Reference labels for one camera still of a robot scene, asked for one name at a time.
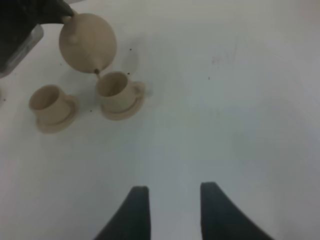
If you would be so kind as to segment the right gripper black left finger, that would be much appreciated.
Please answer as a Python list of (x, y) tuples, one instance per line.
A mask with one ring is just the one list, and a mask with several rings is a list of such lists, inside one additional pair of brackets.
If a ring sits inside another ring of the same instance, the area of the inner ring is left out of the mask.
[(149, 189), (134, 186), (96, 240), (150, 240), (151, 211)]

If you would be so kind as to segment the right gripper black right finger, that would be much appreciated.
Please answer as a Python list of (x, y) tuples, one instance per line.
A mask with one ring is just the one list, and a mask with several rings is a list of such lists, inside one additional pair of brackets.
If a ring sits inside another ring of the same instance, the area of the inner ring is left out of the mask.
[(215, 182), (200, 185), (200, 226), (203, 240), (270, 240), (243, 214)]

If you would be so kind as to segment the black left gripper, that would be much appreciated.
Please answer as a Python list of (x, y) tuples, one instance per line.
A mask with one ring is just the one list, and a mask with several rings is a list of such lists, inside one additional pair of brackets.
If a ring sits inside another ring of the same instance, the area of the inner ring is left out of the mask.
[(20, 44), (36, 25), (62, 24), (73, 17), (63, 0), (2, 0), (0, 2), (0, 42)]

